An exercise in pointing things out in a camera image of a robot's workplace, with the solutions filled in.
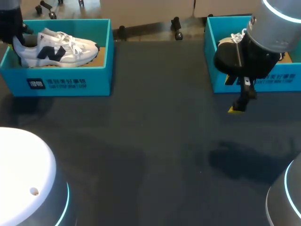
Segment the sneaker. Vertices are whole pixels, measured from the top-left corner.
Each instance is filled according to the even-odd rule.
[[[246,33],[246,28],[241,31],[241,33],[231,34],[231,37],[224,38],[218,42],[218,46],[225,42],[239,43]]]
[[[38,35],[24,35],[24,39],[24,45],[17,37],[13,39],[14,50],[23,67],[78,67],[92,61],[99,51],[94,42],[75,39],[67,34],[62,39],[40,32]]]

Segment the shoelace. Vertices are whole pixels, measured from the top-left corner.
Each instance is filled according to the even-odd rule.
[[[60,43],[57,43],[58,45],[69,45],[70,49],[74,53],[75,56],[80,54],[83,50],[78,46],[78,42],[76,42],[75,38],[71,35],[68,35],[64,32],[57,32],[57,37],[60,39]]]
[[[241,33],[231,34],[231,39],[234,43],[239,43],[246,33],[246,28],[241,31]]]

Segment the navy n logo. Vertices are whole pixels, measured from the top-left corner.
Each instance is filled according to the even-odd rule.
[[[38,54],[37,58],[44,60],[46,57],[49,58],[49,60],[54,61],[60,61],[62,57],[65,55],[66,50],[61,46],[58,50],[58,52],[55,54],[55,48],[51,46],[45,46],[41,50],[41,52]]]

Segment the yellow tag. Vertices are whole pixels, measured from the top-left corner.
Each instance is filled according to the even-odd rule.
[[[227,75],[226,80],[225,80],[225,83],[224,83],[225,85],[226,85],[226,82],[227,82],[228,78],[229,78],[229,76]]]
[[[228,113],[230,113],[230,114],[242,114],[244,112],[233,110],[233,106],[231,106],[231,108],[228,110]]]

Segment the blue shoe box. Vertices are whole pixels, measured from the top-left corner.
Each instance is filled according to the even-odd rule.
[[[226,74],[219,72],[214,66],[216,43],[231,33],[241,33],[246,28],[250,16],[208,17],[205,30],[204,52],[214,93],[240,92],[236,81],[232,86],[226,86]],[[301,91],[301,63],[278,63],[266,79],[258,79],[255,84],[258,92]]]
[[[109,19],[28,20],[35,33],[44,28],[105,47],[103,66],[22,68],[16,53],[8,48],[0,64],[8,88],[16,97],[108,96],[111,91],[114,40]]]

